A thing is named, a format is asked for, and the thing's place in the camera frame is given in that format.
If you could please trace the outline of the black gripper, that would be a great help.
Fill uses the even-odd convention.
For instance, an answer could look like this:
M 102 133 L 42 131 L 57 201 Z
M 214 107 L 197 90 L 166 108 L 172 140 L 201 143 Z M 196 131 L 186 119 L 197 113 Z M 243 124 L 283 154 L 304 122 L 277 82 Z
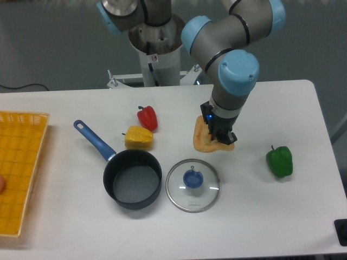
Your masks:
M 233 124 L 238 115 L 226 119 L 222 118 L 213 112 L 213 106 L 208 101 L 201 104 L 200 108 L 212 140 L 223 141 L 226 145 L 231 145 L 237 141 L 237 137 L 233 132 Z

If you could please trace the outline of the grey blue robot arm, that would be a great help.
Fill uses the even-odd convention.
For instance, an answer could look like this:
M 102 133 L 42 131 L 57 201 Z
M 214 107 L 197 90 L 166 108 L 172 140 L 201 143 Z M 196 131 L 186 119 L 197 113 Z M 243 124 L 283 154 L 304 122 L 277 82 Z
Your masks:
M 279 31 L 286 11 L 281 1 L 225 4 L 228 16 L 216 22 L 206 16 L 183 22 L 170 1 L 99 1 L 97 8 L 110 32 L 128 32 L 147 87 L 178 85 L 179 50 L 187 50 L 213 83 L 210 100 L 201 105 L 211 140 L 231 145 L 233 124 L 260 71 L 245 47 Z

